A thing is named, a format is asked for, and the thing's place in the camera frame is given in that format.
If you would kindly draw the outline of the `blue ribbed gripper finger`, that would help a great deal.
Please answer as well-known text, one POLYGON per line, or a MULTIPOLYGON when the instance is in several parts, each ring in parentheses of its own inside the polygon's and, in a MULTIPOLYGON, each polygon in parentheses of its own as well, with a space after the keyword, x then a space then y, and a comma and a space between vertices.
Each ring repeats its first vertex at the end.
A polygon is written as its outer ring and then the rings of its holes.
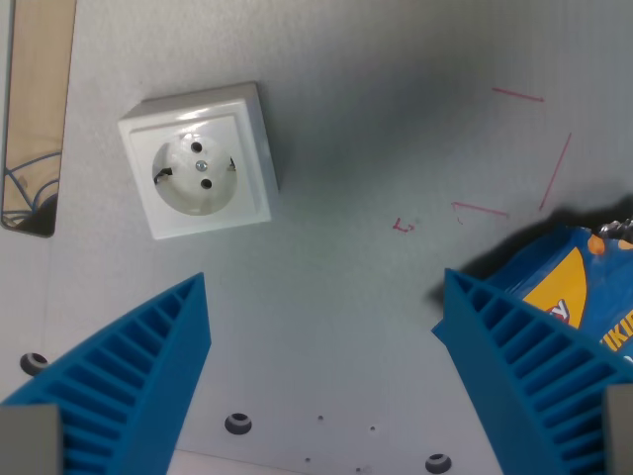
POLYGON ((198 273, 95 332, 3 403, 59 409, 65 474, 164 474, 210 347, 198 273))
POLYGON ((603 474, 602 398, 632 365, 548 314, 452 269, 442 340, 504 474, 603 474))

